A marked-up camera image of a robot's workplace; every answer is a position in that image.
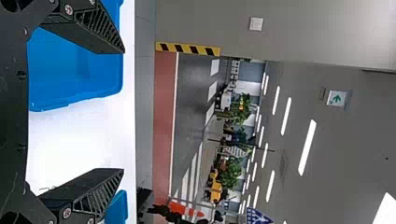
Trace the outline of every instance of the ceiling light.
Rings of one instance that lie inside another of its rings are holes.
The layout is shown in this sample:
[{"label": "ceiling light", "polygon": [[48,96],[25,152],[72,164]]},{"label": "ceiling light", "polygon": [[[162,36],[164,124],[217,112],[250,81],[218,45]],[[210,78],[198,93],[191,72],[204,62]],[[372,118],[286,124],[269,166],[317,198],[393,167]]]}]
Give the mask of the ceiling light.
[{"label": "ceiling light", "polygon": [[257,133],[260,131],[260,124],[262,123],[262,115],[259,115],[259,123],[257,123]]},{"label": "ceiling light", "polygon": [[250,184],[250,175],[247,176],[247,189],[249,184]]},{"label": "ceiling light", "polygon": [[247,160],[247,173],[248,173],[248,167],[250,165],[250,159]]},{"label": "ceiling light", "polygon": [[254,162],[253,178],[251,179],[252,182],[254,182],[254,179],[256,178],[256,171],[257,171],[257,162]]},{"label": "ceiling light", "polygon": [[247,208],[250,207],[250,194],[247,196]]},{"label": "ceiling light", "polygon": [[275,179],[275,171],[273,170],[271,172],[270,182],[268,183],[267,196],[265,197],[265,200],[267,202],[270,202],[270,196],[271,196],[272,187],[274,185],[274,179]]},{"label": "ceiling light", "polygon": [[242,195],[244,195],[245,194],[245,187],[247,186],[247,183],[245,182],[244,183],[244,187],[242,188]]},{"label": "ceiling light", "polygon": [[386,193],[376,212],[373,224],[394,224],[396,223],[396,200]]},{"label": "ceiling light", "polygon": [[253,208],[256,208],[257,200],[259,199],[259,193],[260,193],[260,186],[257,186],[256,194],[254,195]]},{"label": "ceiling light", "polygon": [[254,155],[255,154],[256,154],[256,148],[254,147],[253,148],[253,152],[251,153],[251,159],[250,159],[251,162],[254,162]]},{"label": "ceiling light", "polygon": [[280,130],[280,134],[282,134],[282,136],[283,134],[285,134],[286,125],[288,124],[290,106],[291,106],[291,98],[289,97],[288,102],[286,103],[286,110],[285,110],[285,115],[283,117],[282,129]]},{"label": "ceiling light", "polygon": [[260,114],[260,107],[257,106],[256,122],[259,119],[259,114]]},{"label": "ceiling light", "polygon": [[274,106],[273,106],[273,115],[276,112],[276,106],[277,106],[277,100],[279,98],[279,92],[280,92],[280,86],[276,87],[276,93],[275,93],[275,100],[274,100]]},{"label": "ceiling light", "polygon": [[259,147],[262,146],[262,138],[264,136],[264,130],[265,130],[265,127],[262,126],[262,132],[260,133]]},{"label": "ceiling light", "polygon": [[303,148],[303,154],[301,155],[300,165],[298,166],[298,173],[301,176],[304,174],[304,169],[306,166],[306,161],[308,160],[309,150],[311,149],[312,140],[314,139],[315,129],[317,128],[317,123],[311,119],[309,124],[308,133],[306,135],[305,144]]},{"label": "ceiling light", "polygon": [[268,152],[268,143],[265,143],[265,150],[264,150],[264,154],[262,155],[262,168],[264,168],[264,165],[265,165],[265,159],[267,158],[267,152]]},{"label": "ceiling light", "polygon": [[244,212],[245,212],[245,204],[246,204],[246,202],[247,202],[247,201],[245,201],[245,200],[242,202],[242,211],[241,211],[241,214],[244,214]]},{"label": "ceiling light", "polygon": [[265,82],[265,72],[262,74],[262,90],[264,89],[264,82]]},{"label": "ceiling light", "polygon": [[265,86],[264,86],[264,95],[267,94],[268,79],[270,79],[269,76],[265,76],[265,77],[266,77],[266,79],[265,79]]}]

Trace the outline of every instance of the blue plastic crate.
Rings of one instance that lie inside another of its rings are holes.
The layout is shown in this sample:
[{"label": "blue plastic crate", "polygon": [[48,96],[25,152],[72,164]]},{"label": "blue plastic crate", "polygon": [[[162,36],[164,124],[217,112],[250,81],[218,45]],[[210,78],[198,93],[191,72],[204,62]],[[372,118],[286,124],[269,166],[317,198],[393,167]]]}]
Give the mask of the blue plastic crate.
[{"label": "blue plastic crate", "polygon": [[125,190],[120,190],[114,196],[105,215],[106,224],[125,224],[128,218],[128,199]]},{"label": "blue plastic crate", "polygon": [[[118,29],[122,2],[102,1]],[[121,54],[94,54],[38,28],[28,42],[30,110],[51,110],[120,92],[122,59]]]}]

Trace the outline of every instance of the yellow and black hazard stripe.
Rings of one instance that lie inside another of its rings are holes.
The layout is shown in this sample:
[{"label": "yellow and black hazard stripe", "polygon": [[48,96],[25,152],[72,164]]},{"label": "yellow and black hazard stripe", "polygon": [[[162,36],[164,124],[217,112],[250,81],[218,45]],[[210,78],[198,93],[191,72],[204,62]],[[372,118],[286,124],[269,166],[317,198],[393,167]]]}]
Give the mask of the yellow and black hazard stripe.
[{"label": "yellow and black hazard stripe", "polygon": [[200,54],[200,55],[209,55],[209,56],[218,56],[218,57],[220,56],[220,48],[199,46],[199,45],[157,42],[155,45],[155,49],[158,51],[190,53],[190,54]]}]

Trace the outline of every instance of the potted plant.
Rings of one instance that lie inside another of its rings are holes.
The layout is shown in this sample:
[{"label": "potted plant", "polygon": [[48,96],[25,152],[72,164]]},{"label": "potted plant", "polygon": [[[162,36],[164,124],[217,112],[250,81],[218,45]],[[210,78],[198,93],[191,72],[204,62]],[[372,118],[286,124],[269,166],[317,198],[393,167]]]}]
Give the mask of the potted plant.
[{"label": "potted plant", "polygon": [[242,174],[242,168],[237,161],[229,160],[227,170],[219,174],[219,182],[226,189],[233,189],[238,184],[238,176]]}]

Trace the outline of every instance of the white ceiling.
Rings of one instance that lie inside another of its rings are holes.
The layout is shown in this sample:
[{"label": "white ceiling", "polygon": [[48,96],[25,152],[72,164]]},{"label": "white ceiling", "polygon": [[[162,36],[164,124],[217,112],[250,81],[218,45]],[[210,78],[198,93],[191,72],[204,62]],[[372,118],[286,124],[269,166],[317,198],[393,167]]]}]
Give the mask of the white ceiling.
[{"label": "white ceiling", "polygon": [[[372,224],[384,194],[396,196],[396,76],[297,63],[268,63],[266,74],[270,81],[260,110],[267,117],[262,123],[263,141],[276,153],[268,152],[265,167],[258,166],[243,200],[249,194],[254,197],[260,185],[257,208],[276,223]],[[273,116],[277,85],[281,88]],[[318,99],[321,87],[352,90],[350,104],[346,109],[327,107]],[[292,98],[289,121],[281,136],[288,97]],[[318,126],[300,176],[297,168],[311,119]],[[255,161],[261,162],[262,154],[257,150]],[[283,181],[282,154],[287,161]],[[265,192],[273,169],[275,184],[267,203]]]}]

